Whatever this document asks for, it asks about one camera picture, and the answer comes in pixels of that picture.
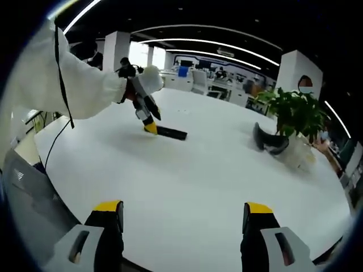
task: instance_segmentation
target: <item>ceiling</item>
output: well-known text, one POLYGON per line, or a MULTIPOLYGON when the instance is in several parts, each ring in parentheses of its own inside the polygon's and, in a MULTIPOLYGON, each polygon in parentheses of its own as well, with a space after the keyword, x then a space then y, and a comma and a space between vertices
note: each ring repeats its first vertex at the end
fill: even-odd
MULTIPOLYGON (((72 5, 57 18, 57 25, 64 29, 90 2, 78 1, 72 5)), ((354 24, 343 16, 346 6, 304 0, 171 2, 102 0, 79 19, 66 36, 73 43, 125 31, 136 32, 132 36, 135 41, 145 40, 139 34, 154 39, 217 41, 250 50, 278 63, 282 54, 297 49, 324 72, 325 84, 320 100, 329 101, 351 134, 358 133, 355 119, 351 117, 361 112, 357 102, 363 97, 358 88, 346 83, 349 75, 354 73, 351 65, 357 61, 352 54, 354 38, 349 30, 354 24), (245 34, 197 26, 162 27, 177 24, 217 26, 245 34)), ((176 49, 211 53, 216 53, 219 47, 200 42, 167 43, 176 49)), ((261 73, 277 78, 278 66, 245 52, 232 51, 236 59, 257 65, 261 67, 261 73)))

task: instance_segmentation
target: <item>round table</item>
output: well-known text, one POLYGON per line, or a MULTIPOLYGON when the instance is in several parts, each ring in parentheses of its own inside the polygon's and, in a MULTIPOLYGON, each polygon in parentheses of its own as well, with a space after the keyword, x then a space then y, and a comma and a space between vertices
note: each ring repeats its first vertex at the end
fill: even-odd
MULTIPOLYGON (((315 259, 350 220, 338 177, 319 152, 310 173, 290 170, 252 139, 255 122, 276 123, 246 108, 194 93, 154 94, 158 125, 188 133, 179 141, 146 133, 130 101, 76 120, 58 137, 47 173, 84 222, 99 202, 124 201, 124 257, 151 271, 241 271, 243 205, 269 206, 315 259)), ((42 162, 62 117, 35 138, 42 162)))

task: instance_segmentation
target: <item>computer monitor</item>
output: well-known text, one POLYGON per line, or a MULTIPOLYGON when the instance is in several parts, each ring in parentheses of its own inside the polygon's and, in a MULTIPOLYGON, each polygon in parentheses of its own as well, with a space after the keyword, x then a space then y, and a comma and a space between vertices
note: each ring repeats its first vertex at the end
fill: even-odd
POLYGON ((184 67, 192 67, 193 62, 192 61, 180 61, 180 65, 184 67))
POLYGON ((210 69, 210 61, 199 61, 199 67, 210 69))

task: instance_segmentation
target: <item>window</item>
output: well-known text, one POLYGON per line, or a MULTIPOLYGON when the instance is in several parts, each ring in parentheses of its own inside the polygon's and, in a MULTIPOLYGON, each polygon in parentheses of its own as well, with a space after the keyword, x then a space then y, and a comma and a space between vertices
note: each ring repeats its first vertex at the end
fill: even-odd
POLYGON ((132 41, 130 43, 129 60, 133 65, 138 65, 141 67, 147 66, 147 53, 149 51, 149 46, 147 44, 138 44, 132 41))
POLYGON ((153 65, 155 65, 159 70, 164 70, 165 67, 165 50, 159 47, 154 47, 153 53, 153 65))

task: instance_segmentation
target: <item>flower pot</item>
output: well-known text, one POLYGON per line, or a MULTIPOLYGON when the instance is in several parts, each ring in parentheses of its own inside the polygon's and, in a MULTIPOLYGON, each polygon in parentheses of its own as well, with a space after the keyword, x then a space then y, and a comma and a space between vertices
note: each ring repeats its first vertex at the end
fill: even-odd
POLYGON ((290 168, 309 171, 315 163, 315 157, 307 139, 297 137, 295 134, 289 137, 289 145, 281 154, 282 161, 290 168))

